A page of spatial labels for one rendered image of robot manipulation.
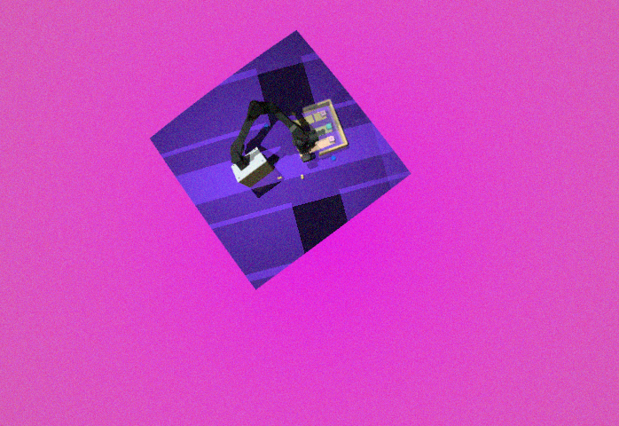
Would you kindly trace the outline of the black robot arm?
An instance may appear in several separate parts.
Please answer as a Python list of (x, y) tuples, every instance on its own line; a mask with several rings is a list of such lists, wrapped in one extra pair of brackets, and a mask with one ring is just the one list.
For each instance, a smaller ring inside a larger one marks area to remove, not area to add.
[(277, 118), (291, 131), (295, 139), (292, 140), (294, 146), (304, 148), (307, 144), (307, 150), (313, 147), (319, 141), (316, 130), (306, 133), (300, 124), (291, 121), (286, 114), (279, 109), (273, 102), (256, 101), (250, 102), (247, 112), (247, 118), (242, 126), (239, 136), (231, 145), (231, 163), (235, 164), (240, 171), (248, 167), (249, 161), (242, 155), (245, 150), (244, 141), (247, 134), (260, 114), (273, 113)]

